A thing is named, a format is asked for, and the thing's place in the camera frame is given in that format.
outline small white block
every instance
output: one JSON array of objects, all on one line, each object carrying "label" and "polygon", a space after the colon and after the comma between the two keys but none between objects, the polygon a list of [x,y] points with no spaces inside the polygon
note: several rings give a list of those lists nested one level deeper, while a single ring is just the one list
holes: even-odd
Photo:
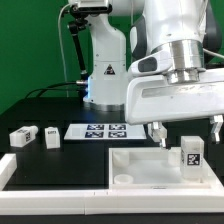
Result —
[{"label": "small white block", "polygon": [[183,178],[200,179],[202,177],[204,141],[198,136],[181,137],[181,165]]},{"label": "small white block", "polygon": [[60,148],[60,135],[58,128],[45,128],[45,141],[47,149]]},{"label": "small white block", "polygon": [[38,128],[36,126],[24,126],[9,135],[10,145],[13,147],[24,147],[36,139],[37,132]]}]

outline black table surface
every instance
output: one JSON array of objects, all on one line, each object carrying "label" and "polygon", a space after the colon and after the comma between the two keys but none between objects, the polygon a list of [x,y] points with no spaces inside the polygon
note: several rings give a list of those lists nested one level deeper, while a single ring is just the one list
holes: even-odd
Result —
[{"label": "black table surface", "polygon": [[[124,123],[123,112],[102,112],[84,108],[77,98],[30,98],[18,101],[0,116],[0,156],[16,153],[17,170],[5,191],[107,189],[110,147],[158,146],[146,140],[65,141],[71,123]],[[39,128],[36,140],[23,148],[10,147],[9,134],[22,126]],[[220,180],[224,176],[223,144],[209,143],[209,121],[165,124],[170,146],[180,145],[180,136],[199,135],[205,142],[205,158]],[[47,150],[44,129],[58,127],[61,148]],[[224,223],[223,214],[123,214],[97,216],[1,216],[1,223]]]}]

